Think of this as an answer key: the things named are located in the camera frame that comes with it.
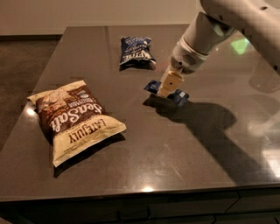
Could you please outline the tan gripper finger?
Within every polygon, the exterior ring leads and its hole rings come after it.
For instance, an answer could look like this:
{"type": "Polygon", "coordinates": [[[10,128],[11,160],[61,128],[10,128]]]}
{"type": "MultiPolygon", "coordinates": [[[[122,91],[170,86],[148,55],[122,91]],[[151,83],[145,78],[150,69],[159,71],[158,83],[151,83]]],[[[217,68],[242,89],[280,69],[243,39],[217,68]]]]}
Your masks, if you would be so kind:
{"type": "Polygon", "coordinates": [[[157,95],[167,98],[173,93],[182,83],[184,77],[180,70],[168,66],[160,80],[160,86],[157,91],[157,95]]]}

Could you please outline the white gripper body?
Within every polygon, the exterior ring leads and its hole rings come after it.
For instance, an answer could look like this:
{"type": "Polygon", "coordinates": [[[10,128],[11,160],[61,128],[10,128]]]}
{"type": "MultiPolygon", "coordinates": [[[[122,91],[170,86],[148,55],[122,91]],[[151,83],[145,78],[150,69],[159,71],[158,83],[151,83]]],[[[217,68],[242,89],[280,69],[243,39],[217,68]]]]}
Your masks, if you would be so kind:
{"type": "Polygon", "coordinates": [[[208,55],[207,48],[200,48],[182,36],[172,50],[171,67],[182,74],[191,74],[200,68],[208,55]]]}

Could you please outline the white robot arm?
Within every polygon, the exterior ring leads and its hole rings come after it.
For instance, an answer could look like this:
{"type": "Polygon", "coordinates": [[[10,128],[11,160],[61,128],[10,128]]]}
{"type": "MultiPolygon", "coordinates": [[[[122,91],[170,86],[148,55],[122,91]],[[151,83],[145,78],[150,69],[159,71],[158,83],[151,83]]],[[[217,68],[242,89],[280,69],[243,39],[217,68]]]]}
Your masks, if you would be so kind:
{"type": "Polygon", "coordinates": [[[215,46],[240,32],[274,70],[280,68],[280,10],[265,0],[199,0],[202,11],[174,46],[157,94],[168,97],[215,46]]]}

